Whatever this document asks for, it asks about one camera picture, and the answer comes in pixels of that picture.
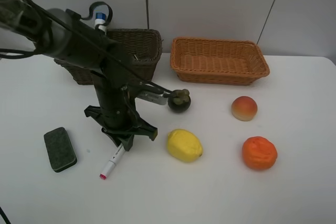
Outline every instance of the orange wicker basket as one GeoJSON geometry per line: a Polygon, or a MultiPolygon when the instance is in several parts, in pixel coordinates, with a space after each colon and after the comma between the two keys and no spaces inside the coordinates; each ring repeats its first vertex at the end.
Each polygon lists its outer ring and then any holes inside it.
{"type": "Polygon", "coordinates": [[[247,86],[269,75],[260,48],[251,41],[175,38],[170,65],[187,82],[247,86]]]}

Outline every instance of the lemon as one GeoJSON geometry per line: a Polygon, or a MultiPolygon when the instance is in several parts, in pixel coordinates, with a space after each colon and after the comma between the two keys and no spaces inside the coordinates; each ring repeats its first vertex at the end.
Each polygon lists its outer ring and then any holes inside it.
{"type": "Polygon", "coordinates": [[[168,134],[166,148],[177,159],[193,162],[203,154],[199,139],[191,132],[177,129],[168,134]]]}

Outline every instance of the white table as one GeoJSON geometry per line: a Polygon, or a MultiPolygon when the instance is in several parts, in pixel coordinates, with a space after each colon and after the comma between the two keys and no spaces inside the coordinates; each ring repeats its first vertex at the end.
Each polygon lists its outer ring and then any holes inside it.
{"type": "Polygon", "coordinates": [[[77,85],[48,57],[1,60],[0,206],[17,224],[336,223],[336,66],[317,57],[266,60],[268,77],[238,87],[181,82],[163,54],[153,80],[188,88],[192,106],[176,115],[139,100],[140,115],[159,135],[154,142],[137,136],[105,181],[99,174],[116,147],[84,115],[98,105],[93,86],[77,85]],[[258,103],[251,122],[231,116],[241,95],[258,103]],[[60,126],[78,163],[57,174],[43,135],[60,126]],[[195,163],[166,152],[167,133],[179,127],[202,141],[195,163]],[[256,135],[279,153],[265,172],[240,157],[244,140],[256,135]]]}

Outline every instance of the wicker basket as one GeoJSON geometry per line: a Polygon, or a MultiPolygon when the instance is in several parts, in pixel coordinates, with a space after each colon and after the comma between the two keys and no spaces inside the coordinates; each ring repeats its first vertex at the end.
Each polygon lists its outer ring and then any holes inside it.
{"type": "Polygon", "coordinates": [[[170,65],[187,82],[250,85],[269,75],[260,48],[250,41],[175,38],[170,65]]]}
{"type": "MultiPolygon", "coordinates": [[[[132,69],[145,80],[152,80],[155,67],[162,53],[162,41],[160,33],[148,29],[112,29],[107,36],[125,45],[127,53],[136,55],[132,69]]],[[[79,85],[92,85],[90,70],[73,66],[66,62],[55,60],[66,68],[79,85]]]]}

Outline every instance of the white marker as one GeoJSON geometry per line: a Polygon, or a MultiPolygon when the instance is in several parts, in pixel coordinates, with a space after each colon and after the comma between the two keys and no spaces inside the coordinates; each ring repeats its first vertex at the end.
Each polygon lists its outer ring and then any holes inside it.
{"type": "Polygon", "coordinates": [[[116,164],[121,159],[122,155],[125,153],[125,148],[122,144],[119,145],[117,152],[113,155],[113,157],[107,162],[106,166],[104,167],[103,171],[100,174],[101,179],[106,179],[111,171],[115,168],[116,164]]]}

